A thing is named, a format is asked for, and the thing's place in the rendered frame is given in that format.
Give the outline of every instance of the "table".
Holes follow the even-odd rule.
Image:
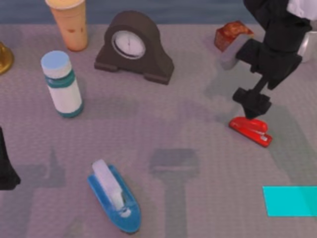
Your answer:
[[[165,86],[94,69],[105,25],[89,26],[90,44],[80,53],[65,49],[55,25],[0,25],[16,58],[0,77],[0,125],[22,179],[14,191],[0,191],[1,238],[127,237],[88,186],[98,159],[118,168],[141,206],[135,238],[315,237],[313,218],[268,217],[262,186],[317,184],[316,63],[265,91],[273,106],[261,118],[273,142],[262,148],[227,126],[243,115],[233,93],[260,75],[241,62],[220,68],[218,27],[159,26],[175,64]],[[259,26],[249,27],[263,37]],[[51,50],[66,51],[73,64],[85,102],[76,118],[53,107],[40,66]],[[175,158],[188,173],[151,173],[153,161],[168,168]]]

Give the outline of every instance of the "teal paper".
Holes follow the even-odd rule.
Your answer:
[[[269,217],[316,217],[317,186],[263,186]]]

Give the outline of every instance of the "red object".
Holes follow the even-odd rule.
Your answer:
[[[272,142],[272,136],[266,133],[267,124],[264,121],[236,117],[230,121],[229,127],[263,147],[268,147]]]
[[[240,34],[248,34],[254,37],[254,33],[241,21],[229,22],[216,30],[214,45],[224,52]]]

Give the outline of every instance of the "brown clock case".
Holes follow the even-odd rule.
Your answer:
[[[146,51],[139,59],[126,59],[116,52],[112,37],[118,31],[130,31],[141,38]],[[116,72],[119,69],[142,73],[146,80],[169,84],[174,71],[172,59],[164,51],[156,24],[137,11],[123,11],[115,16],[105,33],[105,44],[97,55],[95,69]]]

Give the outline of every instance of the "red stapler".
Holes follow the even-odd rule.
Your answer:
[[[263,147],[268,147],[272,142],[272,136],[266,133],[267,124],[264,121],[236,117],[230,121],[229,127]]]

